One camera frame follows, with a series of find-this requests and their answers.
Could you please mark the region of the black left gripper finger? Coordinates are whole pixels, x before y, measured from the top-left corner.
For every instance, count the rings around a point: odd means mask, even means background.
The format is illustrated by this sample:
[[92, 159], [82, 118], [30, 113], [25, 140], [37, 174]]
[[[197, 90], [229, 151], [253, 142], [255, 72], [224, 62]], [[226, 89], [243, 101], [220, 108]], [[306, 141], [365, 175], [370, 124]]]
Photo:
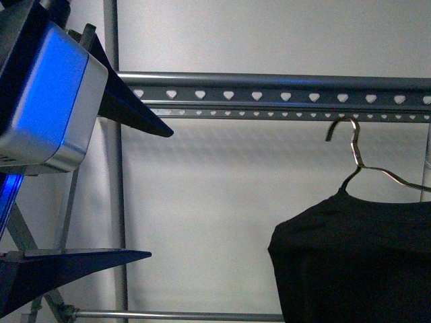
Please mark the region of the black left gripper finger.
[[1, 254], [1, 317], [82, 277], [152, 256], [136, 250], [27, 250]]

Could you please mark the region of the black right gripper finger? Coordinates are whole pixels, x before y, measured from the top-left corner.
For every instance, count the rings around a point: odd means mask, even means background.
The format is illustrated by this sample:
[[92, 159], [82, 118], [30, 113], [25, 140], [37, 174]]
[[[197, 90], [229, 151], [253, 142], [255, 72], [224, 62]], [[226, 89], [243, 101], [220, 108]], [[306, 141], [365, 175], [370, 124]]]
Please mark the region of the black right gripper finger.
[[173, 136], [174, 131], [133, 93], [111, 67], [97, 35], [92, 36], [87, 50], [108, 71], [98, 115], [151, 135]]

